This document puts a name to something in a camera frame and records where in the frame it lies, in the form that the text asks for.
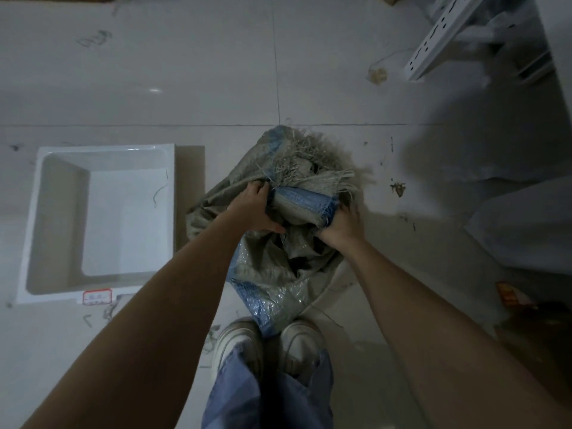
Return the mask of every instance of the grout line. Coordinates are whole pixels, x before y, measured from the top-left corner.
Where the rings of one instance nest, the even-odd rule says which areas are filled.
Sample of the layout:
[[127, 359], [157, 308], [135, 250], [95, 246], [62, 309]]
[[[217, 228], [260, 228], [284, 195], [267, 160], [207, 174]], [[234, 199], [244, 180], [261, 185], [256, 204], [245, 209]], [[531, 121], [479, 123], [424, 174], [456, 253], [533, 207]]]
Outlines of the grout line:
[[[446, 126], [449, 123], [300, 123], [289, 126]], [[256, 128], [274, 127], [273, 123], [264, 124], [162, 124], [162, 125], [0, 125], [2, 128]]]
[[278, 57], [276, 57], [276, 28], [274, 26], [274, 0], [270, 0], [270, 9], [272, 11], [272, 41], [274, 42], [274, 73], [276, 75], [276, 103], [278, 104], [278, 125], [282, 125], [280, 117], [280, 92], [278, 88]]

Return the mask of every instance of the white storage bin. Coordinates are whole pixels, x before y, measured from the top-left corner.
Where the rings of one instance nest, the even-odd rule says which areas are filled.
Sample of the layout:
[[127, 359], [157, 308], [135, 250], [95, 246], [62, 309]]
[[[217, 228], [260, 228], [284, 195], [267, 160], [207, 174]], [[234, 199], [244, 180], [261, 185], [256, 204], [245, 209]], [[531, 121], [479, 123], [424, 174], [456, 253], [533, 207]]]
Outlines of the white storage bin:
[[41, 147], [17, 302], [135, 293], [173, 256], [174, 203], [174, 144]]

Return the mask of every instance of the pant leg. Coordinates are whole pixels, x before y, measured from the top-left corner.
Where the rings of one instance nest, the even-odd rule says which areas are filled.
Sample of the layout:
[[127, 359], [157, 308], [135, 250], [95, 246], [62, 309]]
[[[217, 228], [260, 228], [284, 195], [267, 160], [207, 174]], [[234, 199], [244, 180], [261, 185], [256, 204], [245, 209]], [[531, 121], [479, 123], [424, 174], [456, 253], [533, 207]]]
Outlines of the pant leg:
[[325, 349], [320, 351], [320, 360], [314, 364], [306, 385], [285, 373], [278, 374], [277, 388], [287, 427], [332, 429], [333, 415], [329, 399], [333, 388], [333, 370]]
[[203, 429], [259, 429], [260, 386], [235, 347], [218, 371], [203, 414]]

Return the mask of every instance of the forearm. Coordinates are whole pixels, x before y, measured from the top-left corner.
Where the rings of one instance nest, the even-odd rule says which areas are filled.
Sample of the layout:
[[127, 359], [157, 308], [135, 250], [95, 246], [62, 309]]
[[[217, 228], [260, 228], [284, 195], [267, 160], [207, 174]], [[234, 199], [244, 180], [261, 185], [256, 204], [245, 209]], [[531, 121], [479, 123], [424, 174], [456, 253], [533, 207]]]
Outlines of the forearm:
[[174, 427], [243, 231], [225, 212], [176, 253], [82, 352], [24, 427]]
[[343, 254], [436, 428], [563, 424], [542, 386], [466, 315], [365, 240]]

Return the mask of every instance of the white sneaker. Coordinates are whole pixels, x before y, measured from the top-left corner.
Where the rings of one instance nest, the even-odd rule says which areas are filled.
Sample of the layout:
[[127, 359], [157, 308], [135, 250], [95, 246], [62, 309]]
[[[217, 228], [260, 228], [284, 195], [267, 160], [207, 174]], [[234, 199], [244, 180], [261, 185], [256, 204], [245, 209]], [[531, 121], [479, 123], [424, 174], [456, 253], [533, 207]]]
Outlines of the white sneaker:
[[213, 381], [216, 380], [218, 371], [226, 357], [238, 344], [243, 347], [242, 357], [248, 368], [258, 380], [262, 378], [264, 356], [260, 330], [254, 321], [236, 321], [220, 333], [214, 346], [211, 366]]
[[306, 320], [294, 321], [280, 335], [278, 369], [306, 385], [324, 347], [324, 336], [316, 325]]

